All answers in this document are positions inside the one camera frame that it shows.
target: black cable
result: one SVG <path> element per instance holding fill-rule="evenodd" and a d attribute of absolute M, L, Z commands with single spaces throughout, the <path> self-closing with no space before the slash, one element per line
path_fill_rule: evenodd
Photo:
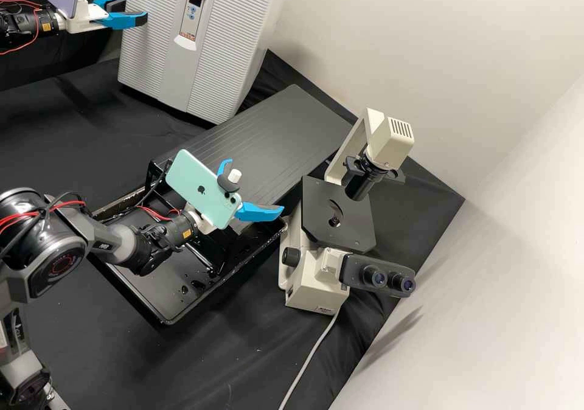
<path fill-rule="evenodd" d="M 15 244 L 22 239 L 23 236 L 28 234 L 30 230 L 36 226 L 38 220 L 40 220 L 41 218 L 44 219 L 46 223 L 45 226 L 47 226 L 49 224 L 50 209 L 53 206 L 55 206 L 55 204 L 59 202 L 59 200 L 61 200 L 63 197 L 69 194 L 76 196 L 79 200 L 82 200 L 79 194 L 67 191 L 62 193 L 58 197 L 55 197 L 53 200 L 50 201 L 48 205 L 34 209 L 38 211 L 38 214 L 36 214 L 32 219 L 25 221 L 25 225 L 21 229 L 21 231 L 10 240 L 10 242 L 6 245 L 4 249 L 2 249 L 2 251 L 0 252 L 0 261 L 2 260 L 2 258 L 6 256 L 8 252 L 10 252 L 10 250 L 14 247 Z"/>
<path fill-rule="evenodd" d="M 130 206 L 129 208 L 124 209 L 119 214 L 115 214 L 112 217 L 106 218 L 105 220 L 101 220 L 101 223 L 107 223 L 108 221 L 115 220 L 116 218 L 123 217 L 127 213 L 129 213 L 132 210 L 136 209 L 138 206 L 141 206 L 142 203 L 144 203 L 146 201 L 146 199 L 148 197 L 150 197 L 150 195 L 154 191 L 156 191 L 156 188 L 158 187 L 158 185 L 160 185 L 162 183 L 162 181 L 166 177 L 166 173 L 169 172 L 169 169 L 170 169 L 170 166 L 171 165 L 172 165 L 172 161 L 170 159 L 168 159 L 166 161 L 166 164 L 164 164 L 164 168 L 162 169 L 162 173 L 160 173 L 160 177 L 158 178 L 158 180 L 154 183 L 154 185 L 152 185 L 152 187 L 150 188 L 150 190 L 148 190 L 148 192 L 140 199 L 140 201 L 138 201 L 138 203 L 136 203 L 135 205 Z"/>
<path fill-rule="evenodd" d="M 13 13 L 13 12 L 8 11 L 8 7 L 10 7 L 10 6 L 5 6 L 3 4 L 4 4 L 4 2 L 0 2 L 0 5 L 2 5 L 2 8 L 6 9 L 6 11 L 7 11 L 7 13 L 9 15 L 13 15 L 13 16 L 14 15 L 19 15 L 20 13 L 23 12 L 23 7 L 19 3 L 17 3 L 17 2 L 9 1 L 9 4 L 11 4 L 11 5 L 17 5 L 18 6 L 18 11 L 16 13 Z"/>
<path fill-rule="evenodd" d="M 140 199 L 140 201 L 134 205 L 134 207 L 140 206 L 142 203 L 144 203 L 146 201 L 146 199 L 148 197 L 150 197 L 150 195 L 156 190 L 158 185 L 160 185 L 162 183 L 162 181 L 164 180 L 164 178 L 166 177 L 166 173 L 169 172 L 171 165 L 172 165 L 172 162 L 170 162 L 170 159 L 168 159 L 166 161 L 166 164 L 164 164 L 164 169 L 162 170 L 162 173 L 160 174 L 160 177 L 158 178 L 157 182 L 152 186 L 152 188 L 150 188 L 150 190 L 144 195 L 144 197 L 142 197 Z"/>

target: label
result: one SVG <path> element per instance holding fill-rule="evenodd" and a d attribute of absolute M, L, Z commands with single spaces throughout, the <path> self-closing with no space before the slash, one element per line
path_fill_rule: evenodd
<path fill-rule="evenodd" d="M 331 310 L 330 308 L 325 308 L 325 307 L 316 307 L 315 311 L 317 313 L 322 313 L 322 314 L 335 314 L 334 310 Z"/>
<path fill-rule="evenodd" d="M 6 340 L 6 334 L 4 333 L 4 327 L 0 325 L 0 350 L 5 349 L 8 346 L 8 340 Z"/>
<path fill-rule="evenodd" d="M 93 244 L 93 248 L 94 249 L 100 249 L 100 250 L 107 250 L 107 251 L 109 251 L 109 250 L 112 250 L 114 248 L 114 246 L 111 245 L 111 244 L 108 244 L 108 243 L 102 243 L 101 241 L 96 241 Z"/>

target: black cloth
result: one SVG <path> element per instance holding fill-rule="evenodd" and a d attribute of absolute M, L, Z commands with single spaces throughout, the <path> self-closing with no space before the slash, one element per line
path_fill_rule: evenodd
<path fill-rule="evenodd" d="M 77 190 L 95 209 L 203 130 L 121 88 L 116 71 L 112 61 L 11 90 L 0 116 L 3 189 Z M 245 105 L 292 83 L 354 119 L 271 53 Z M 403 170 L 405 185 L 370 195 L 372 253 L 419 269 L 463 198 L 410 159 Z M 32 347 L 73 409 L 275 409 L 330 320 L 284 306 L 278 258 L 267 250 L 169 328 L 152 326 L 84 262 L 26 308 Z M 396 303 L 352 291 L 287 409 L 328 408 Z"/>
<path fill-rule="evenodd" d="M 63 32 L 0 56 L 0 91 L 95 63 L 110 36 L 109 29 L 75 35 Z"/>

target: white cable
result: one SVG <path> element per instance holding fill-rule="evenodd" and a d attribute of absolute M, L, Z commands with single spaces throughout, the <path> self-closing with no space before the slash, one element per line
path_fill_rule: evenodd
<path fill-rule="evenodd" d="M 312 350 L 310 351 L 310 353 L 306 357 L 306 361 L 304 361 L 304 364 L 302 365 L 302 368 L 300 369 L 300 372 L 298 372 L 298 375 L 296 375 L 296 378 L 294 379 L 294 381 L 292 382 L 292 385 L 288 389 L 288 393 L 286 393 L 286 396 L 284 396 L 284 399 L 282 400 L 282 403 L 278 407 L 278 410 L 284 410 L 284 407 L 286 407 L 286 404 L 288 403 L 288 400 L 290 399 L 290 396 L 292 395 L 292 392 L 294 392 L 294 388 L 298 384 L 298 381 L 300 381 L 300 378 L 302 378 L 302 374 L 304 373 L 304 371 L 308 367 L 308 364 L 310 363 L 310 360 L 312 360 L 312 357 L 315 354 L 316 350 L 321 345 L 322 341 L 328 335 L 330 329 L 335 324 L 336 318 L 339 315 L 339 311 L 341 311 L 340 308 L 336 311 L 335 315 L 333 316 L 332 320 L 328 324 L 327 328 L 324 330 L 324 332 L 322 333 L 322 335 L 318 338 L 318 340 L 316 341 L 315 345 L 312 347 Z"/>

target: robotic arm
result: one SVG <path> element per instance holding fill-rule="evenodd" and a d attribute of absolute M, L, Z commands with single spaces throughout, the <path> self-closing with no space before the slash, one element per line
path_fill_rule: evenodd
<path fill-rule="evenodd" d="M 90 252 L 145 276 L 189 240 L 226 228 L 234 217 L 269 221 L 280 215 L 283 207 L 242 202 L 237 193 L 241 172 L 224 172 L 230 162 L 224 161 L 215 174 L 181 150 L 164 178 L 187 201 L 185 209 L 160 222 L 153 218 L 146 226 L 100 223 L 79 196 L 67 200 L 70 193 L 56 198 L 30 188 L 0 193 L 0 409 L 3 403 L 19 409 L 69 409 L 30 349 L 22 307 L 71 273 Z"/>
<path fill-rule="evenodd" d="M 83 33 L 111 28 L 123 30 L 144 25 L 146 12 L 126 12 L 126 0 L 0 0 L 0 48 L 16 51 L 42 37 L 61 31 Z"/>

